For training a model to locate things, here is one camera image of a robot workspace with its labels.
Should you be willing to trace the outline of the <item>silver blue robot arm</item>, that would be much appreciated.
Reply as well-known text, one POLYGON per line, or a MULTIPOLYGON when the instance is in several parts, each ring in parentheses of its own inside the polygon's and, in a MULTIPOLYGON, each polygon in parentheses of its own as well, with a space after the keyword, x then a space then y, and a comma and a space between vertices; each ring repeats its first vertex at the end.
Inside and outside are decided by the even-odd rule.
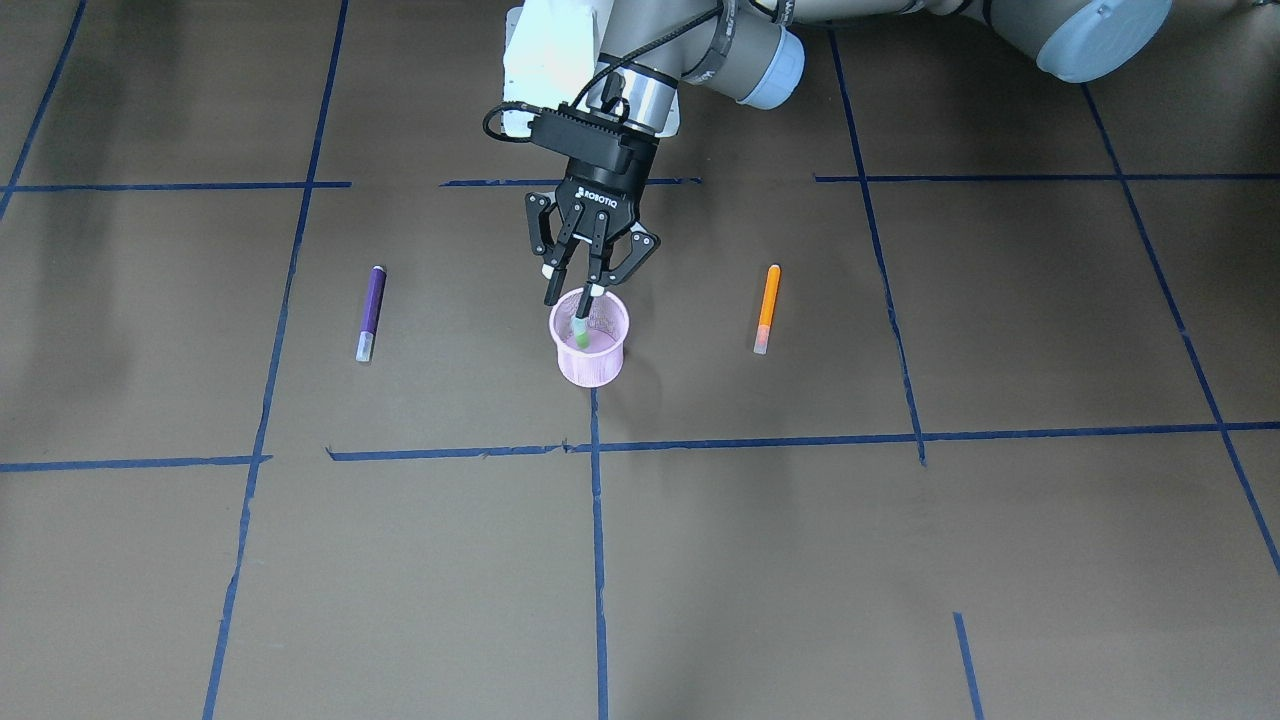
POLYGON ((795 24, 960 15, 1042 72, 1083 85, 1133 59, 1171 10, 1169 1, 525 1, 507 17, 503 97, 483 129, 566 159, 556 190, 524 205, 548 306, 561 300, 577 247, 588 247, 573 311, 584 319, 659 246, 640 202, 659 142, 678 131, 678 90, 780 106, 805 69, 795 24))

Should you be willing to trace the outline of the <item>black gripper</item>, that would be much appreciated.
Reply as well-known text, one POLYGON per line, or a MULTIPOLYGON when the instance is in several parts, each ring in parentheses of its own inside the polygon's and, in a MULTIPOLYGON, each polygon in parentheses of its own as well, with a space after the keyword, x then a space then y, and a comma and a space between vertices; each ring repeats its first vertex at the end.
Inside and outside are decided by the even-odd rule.
POLYGON ((563 293, 580 243, 576 233, 590 245, 588 279, 576 307, 576 319, 585 322, 595 299, 628 281, 660 246, 660 237, 637 222, 660 141, 567 105, 540 110, 530 132, 532 143, 568 159, 552 193, 526 193, 530 249, 547 279, 543 302, 552 307, 563 293))

